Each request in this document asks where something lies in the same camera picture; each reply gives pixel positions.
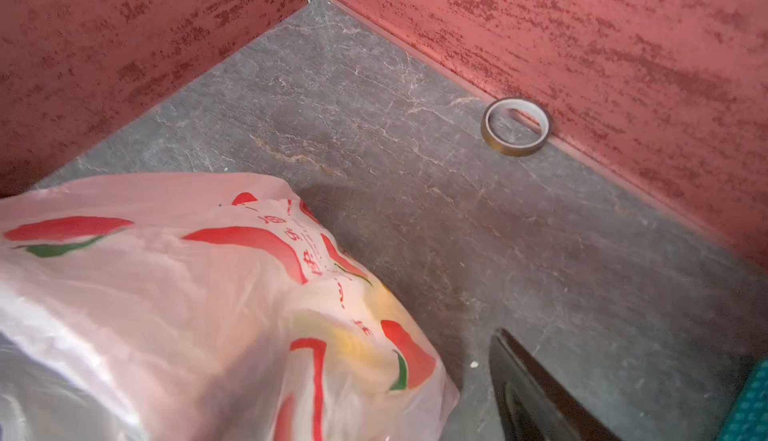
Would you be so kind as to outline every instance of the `roll of tape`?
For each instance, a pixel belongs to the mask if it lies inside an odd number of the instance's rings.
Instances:
[[[497,135],[491,128],[491,114],[495,110],[519,110],[533,117],[542,129],[542,135],[533,143],[527,145],[513,145]],[[549,115],[541,106],[534,102],[521,100],[519,98],[503,98],[496,100],[485,109],[482,116],[482,125],[480,127],[482,138],[493,148],[506,156],[528,156],[542,148],[547,142],[549,133],[552,131],[552,123],[549,121]]]

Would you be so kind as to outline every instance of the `textured red wall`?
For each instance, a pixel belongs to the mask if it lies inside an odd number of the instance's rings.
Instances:
[[[340,0],[768,265],[768,0]]]
[[[18,193],[306,0],[0,0],[0,195]]]

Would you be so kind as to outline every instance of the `marble floor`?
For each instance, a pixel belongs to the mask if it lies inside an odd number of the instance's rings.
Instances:
[[[38,186],[285,178],[442,355],[446,441],[502,439],[496,327],[623,439],[713,439],[766,346],[766,278],[557,148],[498,155],[484,107],[318,0]]]

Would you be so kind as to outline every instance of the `white plastic bag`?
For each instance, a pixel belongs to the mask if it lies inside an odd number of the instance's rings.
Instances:
[[[279,178],[99,176],[0,201],[0,331],[146,439],[437,439],[458,392]]]
[[[86,392],[0,335],[0,439],[105,441],[130,433]]]

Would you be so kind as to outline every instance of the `gray floor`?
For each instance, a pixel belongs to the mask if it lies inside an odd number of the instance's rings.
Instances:
[[[497,155],[483,109],[318,1],[40,186],[285,178],[442,355],[462,390],[445,440],[502,438],[496,327],[627,441],[712,439],[766,346],[766,279],[556,148]]]

